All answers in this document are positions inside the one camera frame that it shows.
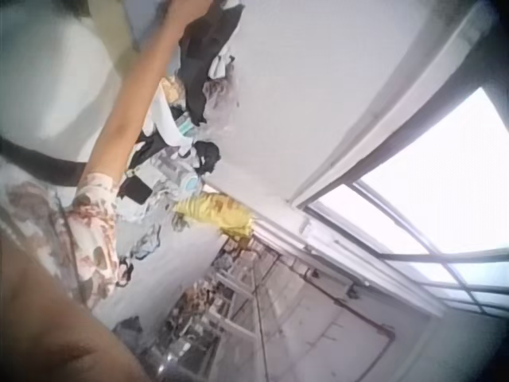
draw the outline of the sleeve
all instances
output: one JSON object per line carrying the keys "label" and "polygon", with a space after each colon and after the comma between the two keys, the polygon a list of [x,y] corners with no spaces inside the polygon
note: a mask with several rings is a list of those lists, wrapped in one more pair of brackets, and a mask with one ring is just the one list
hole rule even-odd
{"label": "sleeve", "polygon": [[82,295],[91,308],[113,292],[119,279],[117,193],[111,177],[91,173],[80,183],[67,214]]}

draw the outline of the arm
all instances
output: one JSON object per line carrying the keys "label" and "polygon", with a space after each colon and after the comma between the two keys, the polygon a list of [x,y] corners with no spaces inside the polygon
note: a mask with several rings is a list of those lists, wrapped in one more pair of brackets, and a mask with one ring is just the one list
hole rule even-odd
{"label": "arm", "polygon": [[210,4],[211,0],[172,0],[162,27],[126,78],[83,177],[98,172],[120,181],[172,51],[185,26],[204,15]]}
{"label": "arm", "polygon": [[35,259],[0,239],[0,360],[12,380],[149,381],[129,350]]}

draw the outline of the person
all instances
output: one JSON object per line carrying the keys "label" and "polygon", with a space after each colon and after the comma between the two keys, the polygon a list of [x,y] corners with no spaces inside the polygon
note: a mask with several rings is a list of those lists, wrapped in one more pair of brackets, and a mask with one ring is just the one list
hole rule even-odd
{"label": "person", "polygon": [[[69,298],[68,290],[45,268],[72,263],[78,295],[89,307],[94,296],[111,292],[120,271],[115,251],[116,185],[171,52],[186,25],[204,15],[210,4],[211,0],[171,1],[163,25],[122,85],[70,209],[46,200],[48,190],[31,181],[10,189],[2,184],[2,380],[148,380],[129,351],[88,309]],[[9,169],[8,163],[1,166]],[[42,248],[52,260],[44,267]],[[60,281],[66,279],[65,272],[55,272]]]}

